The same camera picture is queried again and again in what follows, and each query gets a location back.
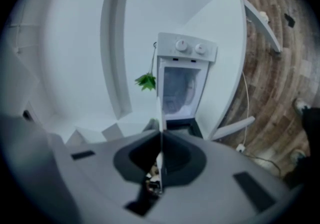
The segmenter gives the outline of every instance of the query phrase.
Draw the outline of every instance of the white door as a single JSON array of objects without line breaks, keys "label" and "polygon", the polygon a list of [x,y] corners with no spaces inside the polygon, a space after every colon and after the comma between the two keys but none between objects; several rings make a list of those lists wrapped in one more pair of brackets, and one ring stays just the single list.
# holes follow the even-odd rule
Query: white door
[{"label": "white door", "polygon": [[209,62],[160,57],[158,65],[157,92],[165,120],[194,118]]}]

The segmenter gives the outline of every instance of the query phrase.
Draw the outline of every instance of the white curved wall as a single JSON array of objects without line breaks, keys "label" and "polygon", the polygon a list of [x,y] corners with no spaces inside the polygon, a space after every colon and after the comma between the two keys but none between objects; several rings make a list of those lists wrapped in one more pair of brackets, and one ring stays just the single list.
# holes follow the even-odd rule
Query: white curved wall
[{"label": "white curved wall", "polygon": [[[23,96],[21,102],[17,102],[18,98],[11,92],[11,105],[15,108],[20,106],[20,112],[16,113],[18,115],[28,110],[33,120],[41,126],[44,126],[56,113],[43,80],[40,61],[42,53],[38,47],[40,28],[49,2],[50,0],[18,0],[3,31],[3,39],[9,46],[6,49],[7,52],[2,53],[3,56],[14,55],[15,61],[22,63],[24,67],[18,68],[17,63],[11,67],[9,72],[12,73],[10,76],[12,79],[17,79],[18,74],[23,74],[15,82],[11,80],[11,86],[15,84],[16,89],[22,90],[29,87],[28,89],[31,90],[29,94],[24,95],[21,91],[19,92],[20,97]],[[28,82],[30,76],[36,77],[38,81],[34,88],[30,88]]]},{"label": "white curved wall", "polygon": [[156,117],[156,92],[141,91],[135,79],[148,72],[158,33],[175,33],[210,1],[126,0],[124,54],[133,113],[147,112],[150,118]]},{"label": "white curved wall", "polygon": [[104,79],[117,119],[132,111],[124,53],[125,6],[126,0],[104,0],[100,29]]},{"label": "white curved wall", "polygon": [[3,39],[0,41],[0,53],[0,113],[22,116],[39,80]]},{"label": "white curved wall", "polygon": [[104,0],[51,0],[42,31],[44,78],[58,112],[115,118],[101,62]]}]

